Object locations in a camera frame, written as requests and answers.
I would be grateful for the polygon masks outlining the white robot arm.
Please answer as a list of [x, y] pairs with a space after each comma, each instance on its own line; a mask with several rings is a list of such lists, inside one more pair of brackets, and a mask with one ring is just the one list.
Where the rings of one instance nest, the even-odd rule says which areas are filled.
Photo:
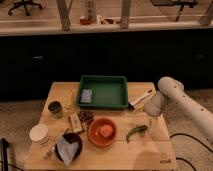
[[144, 111], [151, 117], [161, 115], [169, 100], [175, 102], [192, 119], [200, 132], [213, 144], [213, 113], [184, 92], [184, 85], [171, 77], [158, 81], [158, 91], [144, 104]]

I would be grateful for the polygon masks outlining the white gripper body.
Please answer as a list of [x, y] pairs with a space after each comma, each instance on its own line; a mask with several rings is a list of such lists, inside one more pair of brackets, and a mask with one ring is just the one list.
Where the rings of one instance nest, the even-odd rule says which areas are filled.
[[151, 117], [158, 117], [166, 105], [167, 98], [160, 91], [157, 91], [153, 97], [144, 104], [144, 111]]

